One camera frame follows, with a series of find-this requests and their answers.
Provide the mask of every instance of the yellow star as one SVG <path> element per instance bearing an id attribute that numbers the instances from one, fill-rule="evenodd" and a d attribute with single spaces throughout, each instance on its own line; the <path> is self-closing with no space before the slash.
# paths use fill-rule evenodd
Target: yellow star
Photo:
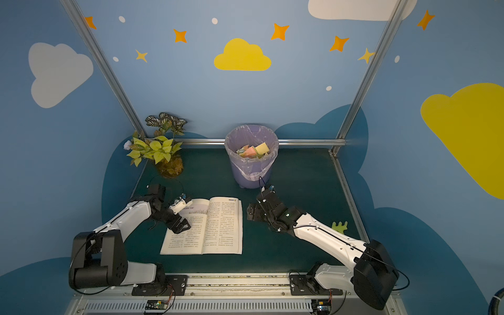
<path id="1" fill-rule="evenodd" d="M 339 51 L 343 51 L 343 46 L 345 45 L 346 41 L 349 39 L 350 38 L 341 39 L 338 36 L 336 36 L 336 38 L 334 39 L 334 45 L 331 47 L 331 49 L 329 49 L 329 51 L 333 51 L 336 49 Z"/>
<path id="2" fill-rule="evenodd" d="M 93 17 L 88 17 L 88 18 L 84 18 L 84 19 L 86 19 L 86 22 L 88 23 L 88 26 L 90 28 L 96 29 L 96 26 L 94 26 L 94 24 L 93 24 Z"/>
<path id="3" fill-rule="evenodd" d="M 275 38 L 280 38 L 281 40 L 285 40 L 285 31 L 289 28 L 289 26 L 278 26 L 276 23 L 275 24 L 275 33 L 273 33 L 273 36 L 271 36 L 271 40 L 274 40 Z"/>
<path id="4" fill-rule="evenodd" d="M 364 56 L 362 56 L 361 58 L 357 59 L 357 60 L 365 60 L 366 63 L 368 64 L 369 63 L 369 58 L 374 55 L 374 52 L 369 52 L 367 51 L 367 48 L 366 48 L 366 53 L 364 54 Z"/>
<path id="5" fill-rule="evenodd" d="M 187 31 L 179 32 L 176 29 L 173 30 L 175 32 L 175 42 L 183 41 L 184 43 L 187 43 L 185 41 L 185 34 L 187 33 Z"/>
<path id="6" fill-rule="evenodd" d="M 427 27 L 427 24 L 429 24 L 430 20 L 432 20 L 435 17 L 435 15 L 429 15 L 429 10 L 425 11 L 425 15 L 423 16 L 423 19 L 418 23 L 417 26 L 421 26 L 422 29 L 425 31 L 425 28 Z"/>
<path id="7" fill-rule="evenodd" d="M 143 59 L 145 62 L 147 62 L 147 60 L 145 60 L 145 55 L 147 55 L 148 53 L 140 53 L 138 50 L 137 50 L 137 54 L 138 54 L 138 57 L 137 59 Z"/>

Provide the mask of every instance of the yellow sponge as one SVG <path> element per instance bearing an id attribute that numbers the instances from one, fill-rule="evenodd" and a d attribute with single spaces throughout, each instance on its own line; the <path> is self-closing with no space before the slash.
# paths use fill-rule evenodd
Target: yellow sponge
<path id="1" fill-rule="evenodd" d="M 270 148 L 266 145 L 266 142 L 261 143 L 256 147 L 257 154 L 263 155 L 265 153 L 268 153 L 270 151 Z"/>

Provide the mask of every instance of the white flower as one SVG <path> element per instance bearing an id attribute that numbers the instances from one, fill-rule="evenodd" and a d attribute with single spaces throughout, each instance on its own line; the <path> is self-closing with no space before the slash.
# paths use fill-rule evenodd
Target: white flower
<path id="1" fill-rule="evenodd" d="M 131 141 L 130 141 L 130 140 L 128 140 L 128 141 L 126 141 L 126 142 L 125 142 L 125 144 L 124 144 L 123 148 L 124 148 L 125 150 L 131 150 L 131 148 L 130 148 L 130 147 L 131 147 L 131 145 L 132 145 Z"/>

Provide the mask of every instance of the metal vent grille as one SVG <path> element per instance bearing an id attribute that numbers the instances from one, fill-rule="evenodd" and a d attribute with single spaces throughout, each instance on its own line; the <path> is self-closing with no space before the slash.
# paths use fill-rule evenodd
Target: metal vent grille
<path id="1" fill-rule="evenodd" d="M 85 313 L 139 313 L 142 314 L 145 308 L 145 302 L 142 300 L 100 300 L 88 301 L 84 308 Z"/>
<path id="2" fill-rule="evenodd" d="M 84 314 L 143 314 L 143 300 L 89 300 Z M 305 299 L 201 299 L 175 300 L 167 313 L 297 313 L 311 311 L 310 300 Z"/>
<path id="3" fill-rule="evenodd" d="M 304 312 L 311 311 L 311 305 L 304 299 L 296 300 L 180 300 L 169 312 Z"/>

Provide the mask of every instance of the yellow cloud painting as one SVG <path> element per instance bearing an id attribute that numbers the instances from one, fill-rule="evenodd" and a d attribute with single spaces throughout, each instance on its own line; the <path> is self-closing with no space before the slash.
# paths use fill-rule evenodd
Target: yellow cloud painting
<path id="1" fill-rule="evenodd" d="M 452 97 L 432 95 L 421 114 L 481 188 L 504 199 L 504 88 L 478 83 Z"/>
<path id="2" fill-rule="evenodd" d="M 271 66 L 271 60 L 259 46 L 235 38 L 226 44 L 224 53 L 215 57 L 214 65 L 220 70 L 264 71 Z"/>

